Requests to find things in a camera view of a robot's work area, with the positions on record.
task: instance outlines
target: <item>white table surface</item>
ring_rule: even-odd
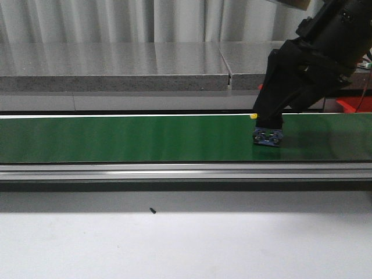
[[[366,192],[0,193],[0,278],[372,278],[371,201]]]

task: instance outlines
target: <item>green conveyor belt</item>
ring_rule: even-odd
[[[272,148],[241,115],[0,119],[0,163],[372,160],[372,114],[284,120]]]

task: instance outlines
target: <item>metal frame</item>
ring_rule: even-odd
[[[110,191],[110,189],[366,190],[372,189],[372,162],[0,165],[1,191]]]

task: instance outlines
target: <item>red wire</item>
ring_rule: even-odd
[[[362,103],[363,103],[364,97],[366,96],[366,93],[367,93],[368,87],[369,87],[369,85],[370,85],[371,78],[372,78],[372,68],[370,69],[370,74],[369,74],[369,76],[368,76],[368,80],[367,80],[367,82],[366,82],[366,85],[364,86],[364,90],[363,90],[363,93],[362,93],[362,97],[360,98],[359,104],[358,104],[358,106],[356,107],[355,112],[358,112],[358,110],[359,110],[360,107],[362,106]]]

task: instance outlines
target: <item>aluminum rail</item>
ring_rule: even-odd
[[[159,179],[372,181],[372,162],[0,165],[0,183]]]

